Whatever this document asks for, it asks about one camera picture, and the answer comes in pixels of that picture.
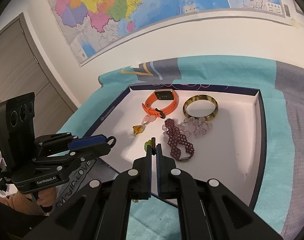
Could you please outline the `person's left hand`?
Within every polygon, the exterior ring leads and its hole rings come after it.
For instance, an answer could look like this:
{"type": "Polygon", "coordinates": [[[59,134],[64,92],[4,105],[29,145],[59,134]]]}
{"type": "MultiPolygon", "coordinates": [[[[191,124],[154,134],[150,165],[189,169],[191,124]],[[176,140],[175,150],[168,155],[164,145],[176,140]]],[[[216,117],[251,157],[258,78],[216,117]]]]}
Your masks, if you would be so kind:
{"type": "Polygon", "coordinates": [[[55,187],[38,192],[37,204],[41,206],[44,212],[51,212],[57,198],[57,189],[55,187]]]}

